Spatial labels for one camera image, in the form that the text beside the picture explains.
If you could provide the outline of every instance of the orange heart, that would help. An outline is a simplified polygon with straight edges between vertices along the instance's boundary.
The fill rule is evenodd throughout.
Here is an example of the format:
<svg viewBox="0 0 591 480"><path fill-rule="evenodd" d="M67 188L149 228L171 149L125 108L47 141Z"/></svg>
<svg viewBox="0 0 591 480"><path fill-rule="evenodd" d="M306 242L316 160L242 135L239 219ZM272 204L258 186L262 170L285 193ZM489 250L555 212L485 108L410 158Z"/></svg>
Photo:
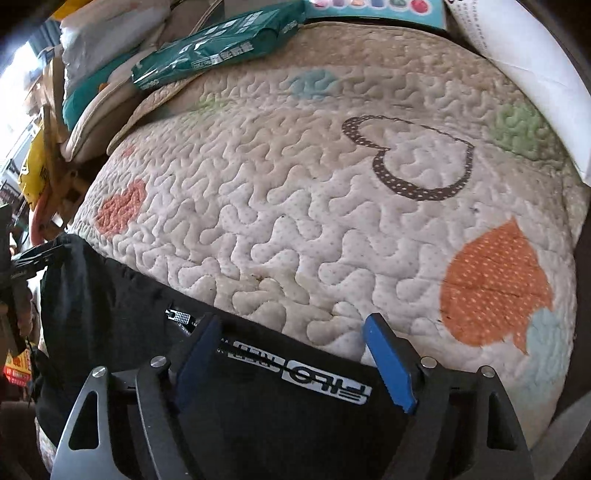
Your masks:
<svg viewBox="0 0 591 480"><path fill-rule="evenodd" d="M96 229L109 239L121 233L138 217L146 196L145 182L134 180L123 193L116 193L103 202L95 217Z"/></svg>
<svg viewBox="0 0 591 480"><path fill-rule="evenodd" d="M441 284L441 319L472 346L513 334L527 354L527 327L538 309L552 309L552 289L517 221L485 233L454 257Z"/></svg>

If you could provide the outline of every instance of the quilted mattress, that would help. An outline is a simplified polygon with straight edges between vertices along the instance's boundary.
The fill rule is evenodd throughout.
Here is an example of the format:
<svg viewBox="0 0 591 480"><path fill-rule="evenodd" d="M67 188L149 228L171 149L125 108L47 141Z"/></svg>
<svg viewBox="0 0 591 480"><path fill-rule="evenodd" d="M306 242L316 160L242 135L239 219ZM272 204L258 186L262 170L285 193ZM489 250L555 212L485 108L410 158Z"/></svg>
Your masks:
<svg viewBox="0 0 591 480"><path fill-rule="evenodd" d="M571 352L588 192L487 60L321 23L154 92L70 231L186 295L373 363L381 312L422 355L492 365L533 445Z"/></svg>

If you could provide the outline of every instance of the yellow bag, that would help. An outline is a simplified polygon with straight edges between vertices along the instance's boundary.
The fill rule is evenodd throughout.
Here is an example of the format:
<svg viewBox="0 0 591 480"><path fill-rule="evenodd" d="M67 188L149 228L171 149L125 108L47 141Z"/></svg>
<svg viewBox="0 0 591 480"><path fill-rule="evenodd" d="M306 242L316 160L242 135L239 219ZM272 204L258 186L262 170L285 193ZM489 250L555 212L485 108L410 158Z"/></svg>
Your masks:
<svg viewBox="0 0 591 480"><path fill-rule="evenodd" d="M18 177L18 186L31 210L35 209L48 179L45 161L45 144L43 142L43 127L41 127L31 142L31 148L29 148L29 153Z"/></svg>
<svg viewBox="0 0 591 480"><path fill-rule="evenodd" d="M67 0L67 2L58 8L51 17L61 22L68 15L89 3L90 0Z"/></svg>

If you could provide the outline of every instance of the pink heart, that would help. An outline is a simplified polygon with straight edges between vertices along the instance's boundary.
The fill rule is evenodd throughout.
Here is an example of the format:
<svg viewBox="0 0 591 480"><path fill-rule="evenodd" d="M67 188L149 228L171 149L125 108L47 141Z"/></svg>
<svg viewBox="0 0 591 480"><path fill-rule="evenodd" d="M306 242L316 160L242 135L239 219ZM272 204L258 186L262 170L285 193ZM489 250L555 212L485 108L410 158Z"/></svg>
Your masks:
<svg viewBox="0 0 591 480"><path fill-rule="evenodd" d="M95 217L96 229L112 239L138 217L146 196L145 182L134 180L121 194L116 193L103 202Z"/></svg>

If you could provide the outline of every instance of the window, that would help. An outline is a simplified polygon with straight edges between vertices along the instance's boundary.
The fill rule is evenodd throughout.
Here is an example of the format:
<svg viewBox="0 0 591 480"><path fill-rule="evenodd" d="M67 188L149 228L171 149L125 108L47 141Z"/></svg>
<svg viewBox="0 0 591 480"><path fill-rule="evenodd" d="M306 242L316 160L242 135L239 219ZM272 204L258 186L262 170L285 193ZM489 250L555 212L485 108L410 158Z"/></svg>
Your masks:
<svg viewBox="0 0 591 480"><path fill-rule="evenodd" d="M15 52L12 63L0 76L0 163L31 122L24 101L31 72L37 67L37 58L27 42Z"/></svg>

